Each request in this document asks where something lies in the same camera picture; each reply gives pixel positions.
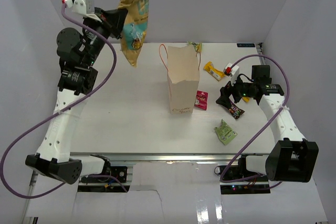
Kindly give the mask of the brown kraft chips bag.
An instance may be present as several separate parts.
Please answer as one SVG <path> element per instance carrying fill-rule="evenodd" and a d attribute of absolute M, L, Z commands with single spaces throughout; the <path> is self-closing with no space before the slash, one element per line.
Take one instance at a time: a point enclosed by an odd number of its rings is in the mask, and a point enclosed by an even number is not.
<path fill-rule="evenodd" d="M 129 64 L 136 67 L 147 35 L 149 0 L 120 0 L 118 8 L 128 11 L 122 30 L 121 50 Z"/>

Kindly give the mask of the red snack packet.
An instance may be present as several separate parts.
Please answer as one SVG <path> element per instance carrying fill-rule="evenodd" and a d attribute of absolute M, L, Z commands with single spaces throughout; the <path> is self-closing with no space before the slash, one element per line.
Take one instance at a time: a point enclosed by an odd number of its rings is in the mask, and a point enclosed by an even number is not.
<path fill-rule="evenodd" d="M 207 100 L 208 100 L 207 92 L 197 91 L 194 106 L 198 109 L 206 111 L 207 110 Z"/>

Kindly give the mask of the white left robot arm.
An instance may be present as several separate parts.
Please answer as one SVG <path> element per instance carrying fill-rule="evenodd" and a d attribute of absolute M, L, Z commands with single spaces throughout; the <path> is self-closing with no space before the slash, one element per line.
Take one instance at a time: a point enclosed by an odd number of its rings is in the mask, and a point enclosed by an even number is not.
<path fill-rule="evenodd" d="M 97 19 L 83 18 L 81 32 L 64 28 L 57 35 L 57 55 L 61 70 L 58 81 L 55 117 L 51 119 L 45 139 L 35 154 L 27 155 L 25 164 L 37 173 L 63 183 L 74 184 L 81 175 L 83 162 L 70 157 L 71 141 L 84 98 L 97 90 L 98 75 L 93 67 L 109 37 L 119 39 L 127 9 L 94 9 Z"/>

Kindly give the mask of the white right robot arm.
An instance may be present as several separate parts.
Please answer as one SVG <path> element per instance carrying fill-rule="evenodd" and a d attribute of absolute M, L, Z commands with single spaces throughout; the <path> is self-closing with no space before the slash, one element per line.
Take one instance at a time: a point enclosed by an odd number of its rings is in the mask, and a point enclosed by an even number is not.
<path fill-rule="evenodd" d="M 265 175 L 270 181 L 310 181 L 319 148 L 316 142 L 308 141 L 293 121 L 287 97 L 280 85 L 272 84 L 271 78 L 259 77 L 252 82 L 237 78 L 220 89 L 217 104 L 228 108 L 243 97 L 256 100 L 271 128 L 275 145 L 268 155 L 243 155 L 239 152 L 237 175 L 247 182 L 256 174 Z"/>

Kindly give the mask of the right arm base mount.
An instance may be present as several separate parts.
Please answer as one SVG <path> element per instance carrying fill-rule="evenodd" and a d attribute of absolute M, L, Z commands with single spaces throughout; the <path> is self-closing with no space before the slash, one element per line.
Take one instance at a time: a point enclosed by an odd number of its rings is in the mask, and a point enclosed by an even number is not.
<path fill-rule="evenodd" d="M 266 176 L 244 179 L 245 176 L 255 176 L 257 173 L 242 172 L 237 166 L 233 165 L 224 175 L 223 180 L 235 180 L 233 183 L 220 183 L 220 192 L 222 195 L 252 195 L 269 194 L 270 184 Z"/>

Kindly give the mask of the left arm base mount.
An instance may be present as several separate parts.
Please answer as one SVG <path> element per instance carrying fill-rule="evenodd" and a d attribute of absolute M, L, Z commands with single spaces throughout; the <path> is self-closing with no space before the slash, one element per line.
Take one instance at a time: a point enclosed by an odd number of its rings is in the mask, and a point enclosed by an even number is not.
<path fill-rule="evenodd" d="M 128 168 L 126 166 L 108 166 L 99 175 L 81 177 L 78 192 L 82 193 L 127 193 Z"/>

